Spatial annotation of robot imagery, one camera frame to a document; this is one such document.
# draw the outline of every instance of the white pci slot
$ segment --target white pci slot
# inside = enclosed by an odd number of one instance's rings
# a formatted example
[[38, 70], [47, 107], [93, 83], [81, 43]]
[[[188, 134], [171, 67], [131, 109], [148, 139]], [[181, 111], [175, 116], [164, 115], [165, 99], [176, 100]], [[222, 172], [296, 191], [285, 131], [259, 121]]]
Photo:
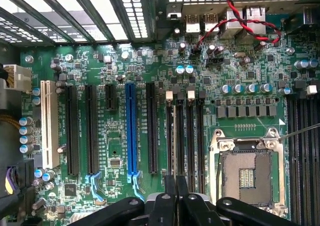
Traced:
[[60, 164], [58, 95], [55, 82], [41, 81], [42, 167], [53, 169]]

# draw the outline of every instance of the green circuit board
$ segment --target green circuit board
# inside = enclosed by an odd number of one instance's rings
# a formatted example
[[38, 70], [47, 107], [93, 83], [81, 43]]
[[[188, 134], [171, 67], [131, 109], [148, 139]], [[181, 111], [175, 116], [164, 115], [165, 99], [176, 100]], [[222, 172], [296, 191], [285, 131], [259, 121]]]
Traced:
[[[309, 79], [308, 72], [301, 72], [294, 68], [294, 63], [298, 60], [318, 59], [316, 44], [312, 41], [305, 43], [310, 35], [300, 35], [296, 37], [283, 36], [279, 45], [268, 45], [260, 51], [254, 50], [254, 45], [235, 45], [233, 40], [207, 39], [202, 47], [206, 49], [208, 45], [219, 45], [224, 47], [224, 51], [219, 57], [224, 58], [221, 66], [206, 67], [205, 50], [197, 59], [189, 58], [188, 48], [196, 41], [186, 39], [187, 50], [184, 55], [179, 54], [179, 43], [183, 39], [168, 39], [163, 44], [150, 45], [111, 45], [93, 46], [61, 46], [56, 48], [28, 48], [21, 53], [23, 67], [32, 70], [32, 86], [40, 87], [40, 81], [56, 81], [54, 71], [50, 68], [54, 59], [59, 59], [59, 65], [63, 68], [63, 73], [67, 74], [68, 84], [77, 87], [77, 109], [79, 124], [79, 175], [68, 175], [67, 159], [64, 154], [60, 155], [60, 166], [54, 169], [54, 188], [47, 189], [45, 185], [38, 187], [37, 198], [46, 199], [46, 210], [44, 211], [44, 225], [67, 225], [74, 213], [94, 212], [101, 207], [111, 205], [118, 200], [129, 196], [135, 196], [133, 186], [127, 182], [127, 141], [126, 141], [126, 101], [125, 84], [132, 82], [136, 85], [137, 99], [137, 145], [138, 145], [138, 178], [139, 194], [147, 199], [149, 194], [164, 191], [163, 176], [168, 174], [168, 152], [167, 152], [167, 118], [166, 118], [166, 97], [165, 92], [176, 87], [180, 92], [186, 94], [188, 87], [195, 88], [196, 92], [205, 91], [205, 101], [203, 106], [203, 137], [204, 137], [204, 160], [205, 163], [205, 193], [210, 194], [209, 179], [209, 151], [211, 140], [216, 129], [221, 129], [227, 137], [248, 138], [264, 137], [267, 129], [274, 127], [280, 135], [285, 135], [287, 131], [286, 101], [279, 94], [279, 81], [284, 81], [286, 88], [293, 87], [295, 80]], [[295, 49], [293, 55], [288, 55], [286, 49]], [[128, 52], [128, 59], [122, 57], [123, 52]], [[250, 57], [250, 63], [241, 66], [241, 58], [234, 57], [235, 53], [245, 52]], [[73, 55], [72, 62], [66, 62], [66, 55]], [[99, 55], [111, 56], [112, 62], [105, 64], [98, 60]], [[25, 62], [26, 56], [34, 58], [33, 63]], [[192, 75], [177, 75], [178, 65], [192, 65], [194, 72]], [[122, 81], [116, 77], [123, 76]], [[147, 147], [147, 114], [146, 114], [146, 83], [155, 82], [156, 102], [157, 102], [157, 135], [158, 135], [158, 171], [150, 174], [148, 170], [148, 147]], [[116, 85], [118, 108], [115, 112], [106, 110], [105, 84]], [[225, 95], [221, 93], [222, 85], [241, 84], [243, 87], [249, 84], [261, 86], [269, 83], [272, 85], [270, 93], [257, 92], [254, 94], [233, 92]], [[97, 199], [93, 198], [90, 184], [86, 183], [86, 114], [84, 101], [85, 85], [95, 85], [97, 87], [97, 128], [99, 145], [99, 171], [102, 174], [98, 181], [97, 193], [104, 199], [104, 204], [97, 204]], [[22, 96], [22, 115], [35, 117], [39, 113], [32, 100], [34, 96], [24, 94]], [[59, 112], [59, 145], [67, 142], [66, 137], [66, 109], [65, 95], [58, 96]], [[248, 116], [237, 115], [230, 117], [218, 115], [218, 108], [228, 107], [265, 107], [269, 110], [272, 106], [273, 115], [269, 116]], [[42, 144], [42, 131], [40, 127], [34, 129], [35, 144]], [[289, 164], [288, 149], [285, 148], [285, 215], [290, 218], [290, 194], [289, 194]], [[120, 165], [117, 168], [111, 166], [111, 159], [119, 159]], [[274, 153], [271, 157], [271, 185], [272, 201], [279, 200], [279, 172], [278, 155]], [[195, 178], [195, 191], [198, 192], [198, 178]], [[65, 215], [58, 217], [57, 207], [65, 206]]]

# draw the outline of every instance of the red and black wires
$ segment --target red and black wires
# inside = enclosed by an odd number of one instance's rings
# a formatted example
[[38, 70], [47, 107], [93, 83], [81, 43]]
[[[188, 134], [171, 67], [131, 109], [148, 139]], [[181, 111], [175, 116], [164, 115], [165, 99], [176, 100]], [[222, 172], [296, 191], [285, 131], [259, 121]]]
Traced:
[[[233, 11], [234, 14], [234, 19], [229, 19], [229, 20], [222, 20], [220, 21], [216, 26], [214, 26], [210, 31], [208, 31], [203, 37], [201, 37], [201, 39], [199, 40], [199, 42], [197, 43], [196, 47], [198, 48], [200, 46], [200, 44], [203, 42], [203, 40], [205, 38], [207, 38], [212, 32], [213, 30], [215, 30], [216, 28], [220, 27], [223, 24], [226, 24], [228, 22], [235, 22], [235, 21], [239, 21], [240, 25], [242, 26], [242, 28], [250, 35], [252, 35], [255, 39], [259, 40], [259, 41], [264, 41], [266, 43], [276, 43], [280, 40], [281, 38], [281, 32], [280, 30], [273, 24], [270, 22], [265, 22], [265, 21], [260, 21], [260, 20], [255, 20], [255, 19], [243, 19], [240, 16], [239, 11], [236, 9], [235, 4], [233, 2], [233, 0], [226, 0], [228, 6], [230, 7], [230, 9]], [[278, 35], [277, 38], [275, 39], [271, 39], [268, 37], [263, 37], [259, 34], [254, 33], [254, 31], [248, 27], [247, 23], [255, 23], [255, 24], [262, 24], [265, 25], [267, 27], [272, 28]]]

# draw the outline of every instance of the capacitor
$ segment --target capacitor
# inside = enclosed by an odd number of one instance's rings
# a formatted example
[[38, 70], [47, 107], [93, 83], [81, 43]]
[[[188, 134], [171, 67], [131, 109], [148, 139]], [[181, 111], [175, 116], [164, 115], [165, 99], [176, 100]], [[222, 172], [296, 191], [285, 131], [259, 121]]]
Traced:
[[55, 177], [55, 172], [52, 171], [52, 170], [49, 170], [48, 172], [44, 173], [42, 175], [42, 179], [45, 181], [45, 182], [48, 182], [50, 180], [52, 180], [54, 177]]
[[31, 135], [23, 135], [20, 137], [20, 143], [23, 145], [30, 144], [34, 141], [34, 137]]
[[219, 55], [221, 54], [223, 51], [225, 50], [225, 48], [223, 46], [218, 46], [215, 48], [215, 50], [213, 51], [214, 55]]
[[178, 65], [175, 69], [177, 75], [183, 75], [185, 72], [185, 68], [182, 65]]
[[32, 125], [33, 124], [33, 119], [32, 117], [22, 117], [19, 119], [19, 124], [21, 126], [28, 126], [28, 125]]
[[40, 97], [34, 97], [34, 98], [32, 99], [32, 103], [33, 103], [35, 106], [41, 105], [41, 98], [40, 98]]
[[292, 90], [291, 90], [291, 88], [289, 88], [289, 87], [280, 88], [280, 89], [278, 90], [278, 93], [279, 93], [280, 95], [283, 95], [283, 96], [285, 96], [285, 95], [290, 95], [290, 94], [292, 93]]
[[212, 55], [212, 53], [215, 51], [216, 46], [214, 46], [213, 44], [210, 44], [208, 49], [206, 50], [206, 54], [207, 55]]
[[235, 93], [235, 94], [240, 94], [242, 93], [244, 90], [244, 87], [241, 85], [241, 84], [236, 84], [232, 87], [232, 91]]
[[50, 68], [56, 72], [61, 72], [62, 71], [62, 67], [56, 63], [52, 63], [50, 65]]
[[30, 135], [34, 131], [34, 128], [32, 126], [22, 126], [19, 128], [19, 134], [21, 135]]
[[249, 94], [253, 94], [255, 93], [257, 90], [257, 87], [255, 84], [249, 84], [247, 86], [245, 86], [245, 91]]
[[220, 91], [221, 93], [223, 93], [224, 95], [226, 94], [229, 94], [230, 91], [231, 91], [231, 87], [227, 84], [223, 85], [221, 88], [220, 88]]
[[34, 150], [34, 146], [32, 144], [22, 144], [19, 150], [22, 154], [30, 154]]
[[55, 86], [57, 87], [57, 88], [64, 88], [64, 87], [66, 87], [68, 84], [67, 84], [67, 82], [64, 82], [64, 81], [57, 81], [57, 82], [55, 82]]
[[249, 63], [250, 63], [250, 58], [249, 57], [244, 57], [243, 59], [241, 59], [239, 61], [239, 65], [241, 65], [241, 66], [245, 66], [245, 65], [247, 65]]
[[69, 63], [74, 60], [74, 56], [72, 54], [67, 54], [66, 56], [64, 56], [64, 60]]
[[55, 93], [56, 93], [57, 95], [63, 94], [64, 92], [65, 92], [65, 90], [64, 90], [63, 88], [57, 87], [57, 88], [55, 89]]
[[262, 93], [270, 93], [272, 91], [272, 85], [270, 83], [264, 83], [260, 86]]
[[42, 178], [36, 178], [35, 180], [33, 180], [32, 182], [32, 186], [39, 186], [42, 185], [45, 181]]
[[267, 45], [266, 42], [260, 41], [256, 46], [253, 47], [254, 51], [260, 51]]
[[311, 59], [308, 63], [308, 69], [315, 69], [316, 67], [318, 67], [319, 62], [316, 59]]
[[296, 61], [294, 63], [294, 67], [297, 70], [303, 70], [303, 69], [306, 69], [308, 67], [308, 64], [309, 64], [309, 62], [307, 60], [303, 59], [303, 60]]
[[185, 42], [181, 42], [179, 44], [179, 48], [178, 48], [179, 53], [184, 53], [186, 51], [186, 47], [187, 47], [186, 43]]
[[185, 67], [185, 73], [188, 75], [192, 75], [192, 73], [194, 72], [194, 67], [192, 65], [187, 65]]
[[40, 94], [41, 94], [40, 88], [35, 87], [34, 89], [32, 89], [32, 94], [33, 94], [34, 96], [40, 96]]
[[67, 151], [67, 145], [63, 144], [60, 147], [58, 147], [58, 149], [56, 150], [59, 154], [64, 153], [65, 151]]
[[41, 208], [41, 206], [44, 206], [45, 204], [46, 204], [46, 200], [43, 197], [41, 197], [34, 204], [32, 204], [32, 209], [38, 210]]
[[44, 168], [38, 168], [34, 170], [34, 176], [36, 178], [41, 178], [47, 172]]

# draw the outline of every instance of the blue pcie slot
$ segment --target blue pcie slot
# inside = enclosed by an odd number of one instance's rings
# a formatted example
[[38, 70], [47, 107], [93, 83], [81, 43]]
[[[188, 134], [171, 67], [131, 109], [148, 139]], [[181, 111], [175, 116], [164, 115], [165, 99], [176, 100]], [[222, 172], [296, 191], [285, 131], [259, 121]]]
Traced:
[[138, 147], [137, 147], [137, 97], [136, 85], [125, 84], [125, 107], [126, 107], [126, 141], [127, 141], [127, 166], [128, 176], [138, 173]]

